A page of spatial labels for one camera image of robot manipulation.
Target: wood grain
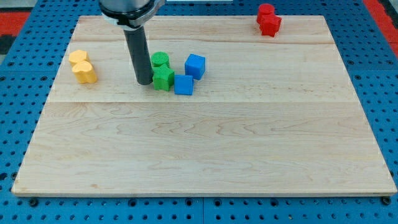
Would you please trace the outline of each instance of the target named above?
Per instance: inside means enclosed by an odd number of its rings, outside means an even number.
[[[194,95],[138,85],[121,30],[81,17],[68,50],[90,53],[98,82],[77,84],[65,54],[16,195],[396,193],[323,17],[284,16],[275,39],[253,16],[154,17],[146,32],[176,73],[206,56]]]

